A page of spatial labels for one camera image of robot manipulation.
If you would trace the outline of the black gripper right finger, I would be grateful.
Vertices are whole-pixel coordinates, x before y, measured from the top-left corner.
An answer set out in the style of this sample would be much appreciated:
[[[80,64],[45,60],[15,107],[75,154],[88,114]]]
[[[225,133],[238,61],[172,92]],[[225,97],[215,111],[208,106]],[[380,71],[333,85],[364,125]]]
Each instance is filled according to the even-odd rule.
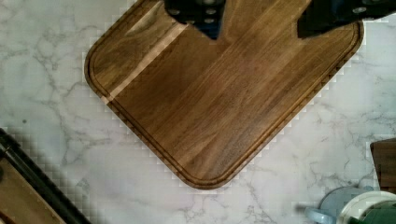
[[[312,0],[297,20],[297,35],[308,38],[362,20],[377,20],[396,11],[396,0]]]

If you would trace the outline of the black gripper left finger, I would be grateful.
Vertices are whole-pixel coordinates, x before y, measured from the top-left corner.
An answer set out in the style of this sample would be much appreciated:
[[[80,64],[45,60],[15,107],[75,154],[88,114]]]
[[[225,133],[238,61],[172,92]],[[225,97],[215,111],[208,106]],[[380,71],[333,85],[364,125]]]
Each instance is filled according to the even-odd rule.
[[[191,24],[202,34],[217,40],[226,0],[163,0],[165,11],[181,24]]]

